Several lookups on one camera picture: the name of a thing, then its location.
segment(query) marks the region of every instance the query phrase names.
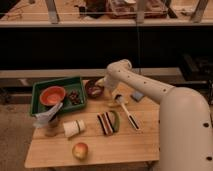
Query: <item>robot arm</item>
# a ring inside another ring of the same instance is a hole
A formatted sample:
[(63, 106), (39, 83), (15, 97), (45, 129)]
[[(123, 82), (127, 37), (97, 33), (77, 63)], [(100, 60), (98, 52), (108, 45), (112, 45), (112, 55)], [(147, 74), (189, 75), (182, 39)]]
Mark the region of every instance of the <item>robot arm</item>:
[(160, 105), (161, 170), (212, 171), (213, 134), (205, 98), (193, 89), (135, 74), (131, 67), (128, 60), (108, 65), (104, 86), (113, 91), (122, 81)]

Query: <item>cup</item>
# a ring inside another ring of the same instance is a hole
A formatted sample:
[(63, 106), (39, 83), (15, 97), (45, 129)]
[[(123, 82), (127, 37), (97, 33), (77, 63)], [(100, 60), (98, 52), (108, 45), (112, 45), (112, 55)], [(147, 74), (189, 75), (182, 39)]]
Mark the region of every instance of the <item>cup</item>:
[(77, 135), (85, 130), (85, 124), (83, 120), (76, 120), (63, 123), (65, 137), (69, 138)]
[(45, 136), (47, 137), (54, 137), (56, 136), (56, 128), (59, 124), (58, 117), (54, 117), (51, 121), (49, 121), (48, 125), (45, 127)]

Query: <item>food item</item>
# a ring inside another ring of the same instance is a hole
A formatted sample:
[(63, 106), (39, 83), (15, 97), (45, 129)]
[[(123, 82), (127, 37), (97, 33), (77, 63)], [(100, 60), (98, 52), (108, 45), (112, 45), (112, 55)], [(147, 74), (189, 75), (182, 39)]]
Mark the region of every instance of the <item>food item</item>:
[(114, 115), (114, 122), (113, 122), (114, 132), (118, 132), (119, 131), (119, 127), (120, 127), (120, 118), (119, 118), (119, 115), (114, 110), (112, 110), (110, 112)]
[(99, 122), (101, 124), (104, 135), (113, 135), (114, 129), (112, 127), (112, 123), (109, 119), (109, 115), (107, 112), (97, 115)]
[(81, 103), (78, 90), (72, 90), (70, 94), (68, 94), (68, 98), (70, 99), (73, 105), (77, 105)]
[(93, 86), (88, 88), (88, 94), (93, 98), (98, 97), (101, 92), (102, 90), (99, 86)]
[(72, 148), (73, 156), (79, 160), (86, 159), (88, 151), (89, 151), (88, 145), (84, 142), (79, 142), (75, 144)]

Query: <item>green object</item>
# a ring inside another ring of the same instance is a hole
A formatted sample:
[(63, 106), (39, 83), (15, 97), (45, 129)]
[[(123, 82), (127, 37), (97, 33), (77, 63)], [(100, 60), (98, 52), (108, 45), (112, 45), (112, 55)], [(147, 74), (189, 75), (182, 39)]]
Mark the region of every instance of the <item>green object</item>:
[(119, 118), (119, 115), (114, 110), (111, 110), (110, 112), (114, 115), (114, 118), (115, 118), (114, 123), (113, 123), (114, 131), (118, 132), (119, 128), (120, 128), (120, 118)]
[(39, 101), (41, 92), (50, 86), (62, 86), (65, 88), (66, 93), (70, 94), (71, 91), (76, 90), (79, 92), (80, 104), (72, 104), (70, 99), (66, 96), (63, 100), (63, 106), (58, 111), (58, 114), (72, 112), (78, 109), (82, 109), (86, 106), (87, 98), (85, 88), (82, 82), (82, 78), (79, 76), (60, 78), (55, 80), (48, 80), (38, 82), (33, 85), (32, 99), (31, 99), (31, 110), (30, 116), (35, 116), (36, 113), (46, 112), (49, 110), (48, 107), (42, 105)]

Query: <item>box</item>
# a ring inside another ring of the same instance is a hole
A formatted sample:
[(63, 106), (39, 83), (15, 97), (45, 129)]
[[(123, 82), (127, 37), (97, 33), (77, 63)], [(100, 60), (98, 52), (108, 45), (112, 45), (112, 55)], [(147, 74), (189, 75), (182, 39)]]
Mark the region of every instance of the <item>box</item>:
[[(106, 4), (110, 18), (135, 18), (137, 9), (137, 3), (127, 4), (124, 0), (107, 0)], [(165, 18), (167, 14), (168, 8), (161, 0), (147, 0), (145, 18)]]
[(35, 116), (36, 113), (45, 112), (50, 109), (40, 103), (39, 96), (44, 89), (55, 85), (63, 86), (67, 94), (69, 94), (72, 90), (77, 90), (79, 92), (79, 98), (81, 100), (80, 104), (73, 105), (71, 101), (68, 99), (68, 97), (65, 97), (63, 100), (63, 106), (58, 111), (58, 114), (72, 112), (75, 110), (82, 109), (86, 106), (87, 102), (86, 92), (81, 77), (76, 76), (71, 78), (60, 78), (55, 80), (42, 81), (35, 83), (33, 85), (31, 110), (30, 110), (31, 116)]

